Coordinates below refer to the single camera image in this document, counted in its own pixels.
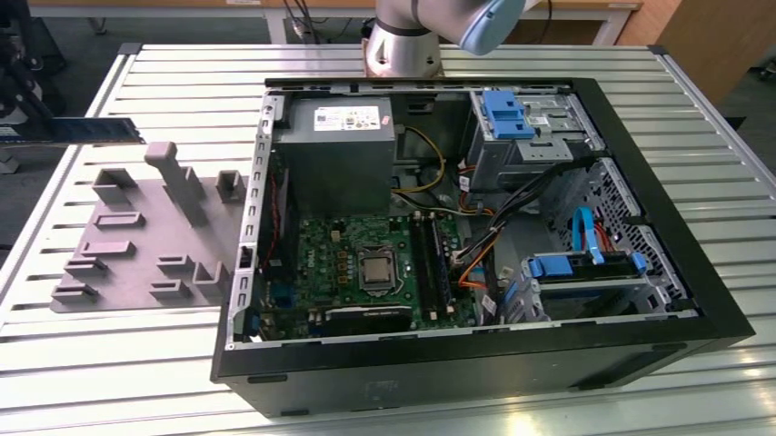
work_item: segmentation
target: label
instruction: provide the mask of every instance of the label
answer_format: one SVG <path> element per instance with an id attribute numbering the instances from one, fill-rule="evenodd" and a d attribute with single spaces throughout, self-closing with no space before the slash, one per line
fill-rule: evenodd
<path id="1" fill-rule="evenodd" d="M 380 130 L 377 106 L 338 106 L 316 109 L 317 132 Z"/>
<path id="2" fill-rule="evenodd" d="M 496 302 L 488 296 L 488 294 L 483 296 L 483 307 L 491 313 L 491 315 L 496 316 Z"/>
<path id="3" fill-rule="evenodd" d="M 531 125 L 549 125 L 549 120 L 545 116 L 529 116 L 529 124 Z"/>
<path id="4" fill-rule="evenodd" d="M 464 175 L 459 176 L 459 183 L 461 184 L 461 191 L 469 192 L 469 178 Z"/>

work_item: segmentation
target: metal table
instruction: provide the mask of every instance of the metal table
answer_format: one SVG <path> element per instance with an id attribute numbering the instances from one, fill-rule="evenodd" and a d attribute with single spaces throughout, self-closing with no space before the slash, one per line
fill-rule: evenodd
<path id="1" fill-rule="evenodd" d="M 674 60 L 628 47 L 505 47 L 484 59 L 443 52 L 451 76 L 600 80 L 758 335 L 616 390 L 269 421 L 209 381 L 216 307 L 49 310 L 98 199 L 89 184 L 99 168 L 121 165 L 135 178 L 158 177 L 143 163 L 145 146 L 73 146 L 0 272 L 0 431 L 775 432 L 776 184 Z M 149 141 L 178 143 L 178 158 L 202 177 L 222 168 L 248 173 L 264 78 L 361 73 L 354 45 L 147 45 L 118 57 L 89 113 L 131 115 Z"/>

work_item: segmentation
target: ram slot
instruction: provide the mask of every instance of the ram slot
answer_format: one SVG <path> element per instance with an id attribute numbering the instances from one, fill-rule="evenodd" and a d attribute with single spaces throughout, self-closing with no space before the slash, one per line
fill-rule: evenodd
<path id="1" fill-rule="evenodd" d="M 439 302 L 437 286 L 429 277 L 427 227 L 421 216 L 416 216 L 411 219 L 411 239 L 421 312 L 424 313 L 424 319 L 435 321 L 437 320 L 441 306 Z"/>
<path id="2" fill-rule="evenodd" d="M 427 219 L 428 257 L 432 277 L 437 284 L 439 301 L 443 311 L 453 313 L 453 289 L 451 288 L 451 272 L 445 259 L 445 247 L 441 243 L 441 232 L 433 214 Z"/>

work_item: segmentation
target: blue cable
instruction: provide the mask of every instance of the blue cable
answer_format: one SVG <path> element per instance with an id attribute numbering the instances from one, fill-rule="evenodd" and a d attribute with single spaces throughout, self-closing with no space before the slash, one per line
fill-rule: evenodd
<path id="1" fill-rule="evenodd" d="M 586 247 L 583 246 L 583 237 L 580 233 L 580 222 L 583 222 L 583 232 L 586 233 Z M 594 256 L 594 264 L 604 263 L 604 255 L 599 248 L 599 238 L 596 237 L 596 222 L 594 220 L 594 211 L 587 206 L 580 206 L 573 213 L 572 218 L 572 248 L 576 252 L 588 250 Z"/>

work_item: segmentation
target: cpu socket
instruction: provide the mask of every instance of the cpu socket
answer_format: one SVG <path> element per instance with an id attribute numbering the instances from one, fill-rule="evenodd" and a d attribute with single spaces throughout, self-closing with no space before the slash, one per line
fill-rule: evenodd
<path id="1" fill-rule="evenodd" d="M 373 297 L 396 291 L 396 253 L 391 245 L 365 245 L 360 249 L 360 286 Z"/>

